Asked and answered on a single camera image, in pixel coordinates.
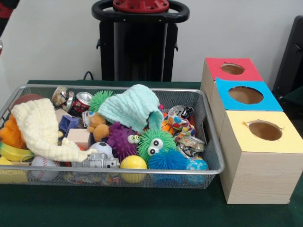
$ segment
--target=electrical cord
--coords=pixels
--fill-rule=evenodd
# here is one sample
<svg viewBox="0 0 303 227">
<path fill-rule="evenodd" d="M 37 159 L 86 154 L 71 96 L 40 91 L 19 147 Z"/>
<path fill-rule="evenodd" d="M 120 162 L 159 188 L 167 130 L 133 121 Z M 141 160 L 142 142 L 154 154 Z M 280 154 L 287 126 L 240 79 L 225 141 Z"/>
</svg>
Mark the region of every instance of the electrical cord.
<svg viewBox="0 0 303 227">
<path fill-rule="evenodd" d="M 90 75 L 91 80 L 94 80 L 94 76 L 93 76 L 93 74 L 91 73 L 91 71 L 87 71 L 87 72 L 85 73 L 83 80 L 86 80 L 86 77 L 87 77 L 88 74 Z"/>
</svg>

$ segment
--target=wire mesh basket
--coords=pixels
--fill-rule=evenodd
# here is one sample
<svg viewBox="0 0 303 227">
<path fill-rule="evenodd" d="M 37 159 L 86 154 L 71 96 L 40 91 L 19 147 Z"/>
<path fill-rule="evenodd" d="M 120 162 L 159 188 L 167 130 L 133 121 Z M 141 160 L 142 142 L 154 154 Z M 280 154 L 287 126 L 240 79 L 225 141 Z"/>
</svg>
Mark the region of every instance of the wire mesh basket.
<svg viewBox="0 0 303 227">
<path fill-rule="evenodd" d="M 25 85 L 17 88 L 0 111 L 0 125 L 8 119 L 13 103 L 22 95 L 37 94 L 51 98 L 57 85 Z M 76 93 L 85 91 L 92 95 L 101 90 L 123 93 L 127 87 L 83 87 L 65 86 Z M 156 170 L 156 169 L 107 169 L 89 167 L 39 167 L 0 165 L 0 183 L 30 185 L 81 185 L 114 187 L 160 187 L 201 188 L 208 187 L 216 174 L 224 169 L 224 161 L 206 95 L 200 90 L 152 88 L 165 107 L 165 111 L 176 105 L 193 107 L 196 137 L 205 142 L 203 159 L 209 170 Z M 42 181 L 37 175 L 49 176 Z M 125 177 L 143 179 L 139 183 L 128 183 Z"/>
</svg>

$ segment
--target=stacked boxes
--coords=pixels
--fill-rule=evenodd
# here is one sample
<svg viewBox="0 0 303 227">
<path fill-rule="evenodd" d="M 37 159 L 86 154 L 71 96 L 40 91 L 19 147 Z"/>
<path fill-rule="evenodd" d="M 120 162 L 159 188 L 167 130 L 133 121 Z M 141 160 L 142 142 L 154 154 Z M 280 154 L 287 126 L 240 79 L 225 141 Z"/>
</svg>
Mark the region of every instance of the stacked boxes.
<svg viewBox="0 0 303 227">
<path fill-rule="evenodd" d="M 303 140 L 253 63 L 207 58 L 201 89 L 223 149 L 227 203 L 287 204 L 303 170 Z"/>
</svg>

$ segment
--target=green tablecloth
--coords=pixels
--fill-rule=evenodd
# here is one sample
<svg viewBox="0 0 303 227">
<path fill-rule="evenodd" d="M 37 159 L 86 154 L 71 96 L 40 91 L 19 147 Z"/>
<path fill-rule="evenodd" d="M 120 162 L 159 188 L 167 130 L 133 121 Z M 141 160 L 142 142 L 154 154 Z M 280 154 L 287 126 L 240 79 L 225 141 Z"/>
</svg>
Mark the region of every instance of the green tablecloth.
<svg viewBox="0 0 303 227">
<path fill-rule="evenodd" d="M 124 86 L 135 82 L 29 81 Z M 200 83 L 143 83 L 200 88 Z M 0 227 L 302 227 L 303 178 L 288 205 L 228 205 L 217 176 L 206 190 L 0 185 Z"/>
</svg>

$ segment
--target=green spiky ball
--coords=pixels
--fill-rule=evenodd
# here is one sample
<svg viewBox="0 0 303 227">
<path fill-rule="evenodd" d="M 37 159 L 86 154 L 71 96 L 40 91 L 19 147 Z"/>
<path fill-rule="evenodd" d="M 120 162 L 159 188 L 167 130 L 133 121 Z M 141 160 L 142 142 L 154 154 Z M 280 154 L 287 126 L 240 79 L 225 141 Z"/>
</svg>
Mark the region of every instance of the green spiky ball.
<svg viewBox="0 0 303 227">
<path fill-rule="evenodd" d="M 93 112 L 97 112 L 99 107 L 104 101 L 113 95 L 112 91 L 98 91 L 90 101 L 89 110 Z"/>
<path fill-rule="evenodd" d="M 146 163 L 150 159 L 150 155 L 148 154 L 148 148 L 151 145 L 151 141 L 155 138 L 158 138 L 162 140 L 163 142 L 163 147 L 161 148 L 165 152 L 167 152 L 170 148 L 177 148 L 177 145 L 175 143 L 175 139 L 166 131 L 162 131 L 161 129 L 159 130 L 152 130 L 149 129 L 145 131 L 141 135 L 139 147 L 138 147 L 138 152 L 141 158 L 143 158 Z"/>
</svg>

